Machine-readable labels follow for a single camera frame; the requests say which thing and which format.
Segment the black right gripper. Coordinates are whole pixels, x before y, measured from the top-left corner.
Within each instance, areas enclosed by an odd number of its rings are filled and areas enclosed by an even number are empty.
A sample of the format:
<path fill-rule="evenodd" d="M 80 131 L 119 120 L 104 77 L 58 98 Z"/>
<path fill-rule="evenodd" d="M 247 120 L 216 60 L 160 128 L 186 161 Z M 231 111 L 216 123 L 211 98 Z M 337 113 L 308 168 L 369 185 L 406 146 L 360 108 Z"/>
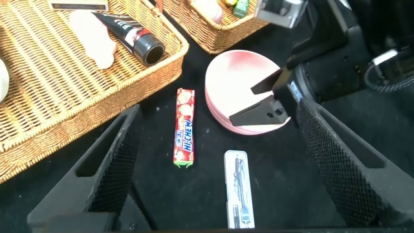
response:
<path fill-rule="evenodd" d="M 233 126 L 282 124 L 302 98 L 321 103 L 360 91 L 370 58 L 364 42 L 350 42 L 292 69 L 279 69 L 250 88 L 254 94 L 273 90 L 274 96 L 230 115 L 229 120 Z"/>

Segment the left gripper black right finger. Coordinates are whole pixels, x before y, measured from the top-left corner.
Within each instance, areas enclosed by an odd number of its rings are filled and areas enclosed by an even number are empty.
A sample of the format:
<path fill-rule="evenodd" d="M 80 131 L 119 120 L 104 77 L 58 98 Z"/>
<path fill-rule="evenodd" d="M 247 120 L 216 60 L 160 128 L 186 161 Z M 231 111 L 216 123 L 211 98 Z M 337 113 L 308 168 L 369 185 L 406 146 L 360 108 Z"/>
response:
<path fill-rule="evenodd" d="M 411 176 L 316 102 L 300 100 L 296 119 L 348 225 L 413 225 Z"/>

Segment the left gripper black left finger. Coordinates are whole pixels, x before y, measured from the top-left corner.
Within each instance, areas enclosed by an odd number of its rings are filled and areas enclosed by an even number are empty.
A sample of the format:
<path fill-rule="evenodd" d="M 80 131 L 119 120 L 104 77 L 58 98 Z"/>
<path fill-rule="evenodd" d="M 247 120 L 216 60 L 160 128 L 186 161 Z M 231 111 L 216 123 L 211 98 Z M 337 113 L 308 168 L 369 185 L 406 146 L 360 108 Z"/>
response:
<path fill-rule="evenodd" d="M 63 214 L 120 214 L 135 169 L 141 119 L 138 104 L 121 113 L 29 213 L 27 223 L 40 227 Z"/>

